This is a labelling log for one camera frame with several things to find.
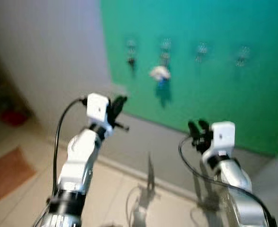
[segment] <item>white wall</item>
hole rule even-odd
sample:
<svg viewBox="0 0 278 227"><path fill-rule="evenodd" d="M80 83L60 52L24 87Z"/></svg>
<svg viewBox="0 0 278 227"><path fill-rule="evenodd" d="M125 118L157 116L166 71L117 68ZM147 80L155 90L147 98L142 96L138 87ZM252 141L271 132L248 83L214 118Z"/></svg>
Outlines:
<svg viewBox="0 0 278 227"><path fill-rule="evenodd" d="M99 2L0 0L0 59L40 122L53 133L73 98L110 87ZM145 172L150 151L157 177L194 190L192 175L177 153L182 133L123 114L120 120L131 126L130 132L117 130L102 155ZM76 107L63 124L63 138L84 123L85 112ZM193 150L188 154L198 166L200 155ZM249 174L269 160L245 151L235 154Z"/></svg>

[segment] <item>wire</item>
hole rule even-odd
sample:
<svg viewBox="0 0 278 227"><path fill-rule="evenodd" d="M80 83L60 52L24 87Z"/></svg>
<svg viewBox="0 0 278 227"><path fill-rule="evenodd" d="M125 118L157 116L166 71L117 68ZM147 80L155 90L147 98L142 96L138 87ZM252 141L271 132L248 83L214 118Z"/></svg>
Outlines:
<svg viewBox="0 0 278 227"><path fill-rule="evenodd" d="M129 216L129 214L128 214L128 201L129 201L130 196L132 195L132 193L133 193L136 189L140 189L140 187L139 187L139 186L136 186L136 187L132 188L132 190L130 190L130 192L128 193L127 198L126 198L126 203L125 203L125 214L126 214L126 220L127 220L128 227L130 227L130 225L131 225L131 214L132 214L132 212L133 212L133 210L134 210L134 206L133 206L132 209L131 209L131 211L130 211L130 216Z"/></svg>
<svg viewBox="0 0 278 227"><path fill-rule="evenodd" d="M39 215L39 217L35 220L34 224L32 225L32 227L37 227L38 224L40 223L40 221L42 220L42 218L44 217L45 213L47 212L47 209L49 207L49 203L47 203L47 205L44 207L44 209L42 210L41 214Z"/></svg>
<svg viewBox="0 0 278 227"><path fill-rule="evenodd" d="M184 164L186 165L186 167L192 172L192 174L197 176L197 177L200 177L204 181L207 181L207 182L219 185L219 186L227 187L227 188L230 188L230 189L234 189L236 191L242 192L245 195L251 197L252 199L254 199L263 208L263 211L264 211L264 214L265 214L265 219L266 219L266 222L268 224L268 227L277 227L275 218L271 216L271 214L270 214L269 210L267 209L267 207L264 205L264 203L257 196L255 196L254 194L246 191L243 188L239 188L239 187L233 186L231 184L224 183L222 181L216 181L213 178L209 177L208 175L201 174L187 161L187 159L183 155L182 147L183 147L183 144L189 138L191 138L191 136L186 136L185 138L183 138L179 142L179 155L180 155L181 159L183 160Z"/></svg>
<svg viewBox="0 0 278 227"><path fill-rule="evenodd" d="M58 156L58 146L59 146L59 137L60 137L60 130L63 119L68 112L68 110L76 103L82 102L84 105L87 105L87 98L77 98L73 100L64 110L62 113L60 120L58 122L57 131L55 134L55 143L54 143L54 161L53 161L53 191L52 196L54 196L57 192L57 156Z"/></svg>

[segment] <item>black cable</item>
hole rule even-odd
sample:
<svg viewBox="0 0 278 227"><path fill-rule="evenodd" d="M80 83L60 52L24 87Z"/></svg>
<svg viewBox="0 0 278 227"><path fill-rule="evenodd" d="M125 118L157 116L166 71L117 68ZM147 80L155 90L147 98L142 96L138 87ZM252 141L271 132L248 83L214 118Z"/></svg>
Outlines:
<svg viewBox="0 0 278 227"><path fill-rule="evenodd" d="M179 143L179 155L180 155L181 159L183 160L184 164L187 166L187 168L193 173L193 175L195 175L197 177L200 177L204 181L207 181L207 182L210 182L210 183L213 183L213 184L217 184L219 186L223 186L223 187L234 189L236 191L242 192L245 195L251 197L252 199L254 199L263 208L263 211L264 211L264 214L265 214L265 218L266 218L268 227L277 227L277 223L276 223L275 218L271 216L271 214L270 214L269 210L267 209L267 207L264 205L264 203L257 196L255 196L251 192L246 191L245 189L233 186L233 185L228 184L228 183L224 183L222 181L216 181L213 178L209 177L208 175L201 174L187 161L187 159L183 155L182 147L183 147L183 144L189 138L191 138L191 136L186 136L184 139L182 139L180 141L180 143Z"/></svg>
<svg viewBox="0 0 278 227"><path fill-rule="evenodd" d="M63 119L67 113L67 111L76 103L82 102L83 105L87 105L87 98L77 98L73 100L64 110L62 113L60 120L58 122L57 131L55 134L55 143L54 143L54 161L53 161L53 191L52 196L54 196L57 192L57 155L58 155L58 146L59 146L59 137L60 137L60 130Z"/></svg>

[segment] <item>baseboard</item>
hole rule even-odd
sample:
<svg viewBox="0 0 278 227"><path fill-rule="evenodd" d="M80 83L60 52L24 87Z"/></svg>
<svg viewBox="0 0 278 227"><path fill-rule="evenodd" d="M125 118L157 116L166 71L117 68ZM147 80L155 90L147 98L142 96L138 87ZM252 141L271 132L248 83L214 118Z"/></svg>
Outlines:
<svg viewBox="0 0 278 227"><path fill-rule="evenodd" d="M47 137L47 140L48 142L54 144L54 138L49 136ZM62 147L62 148L67 148L68 146L68 142L64 141L64 140L60 140L59 142L59 146ZM127 175L130 175L130 176L133 176L137 179L140 179L140 180L144 180L146 181L147 179L147 174L146 173L143 173L139 170L136 170L136 169L133 169L129 166L126 166L126 165L123 165L119 162L116 162L110 158L107 158L105 156L102 156L102 155L99 155L98 156L98 159L97 159L97 162L103 164L103 165L106 165L108 167L111 167L111 168L114 168L114 169L117 169ZM183 197L185 199L188 199L188 200L191 200L191 201L194 201L194 202L197 202L198 201L198 198L196 196L195 193L189 191L189 190L186 190L186 189L183 189L181 187L178 187L174 184L171 184L167 181L164 181L158 177L155 178L155 184L156 184L156 187L160 187L166 191L169 191L177 196L180 196L180 197Z"/></svg>

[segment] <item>hanging object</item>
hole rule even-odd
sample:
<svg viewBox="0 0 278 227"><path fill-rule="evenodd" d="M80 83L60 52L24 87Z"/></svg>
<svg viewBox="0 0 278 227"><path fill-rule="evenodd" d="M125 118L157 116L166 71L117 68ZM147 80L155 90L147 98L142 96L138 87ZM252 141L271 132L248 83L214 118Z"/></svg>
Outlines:
<svg viewBox="0 0 278 227"><path fill-rule="evenodd" d="M169 71L170 49L171 39L166 38L161 43L160 65L155 66L150 72L150 76L158 82L159 87L162 87L171 78Z"/></svg>

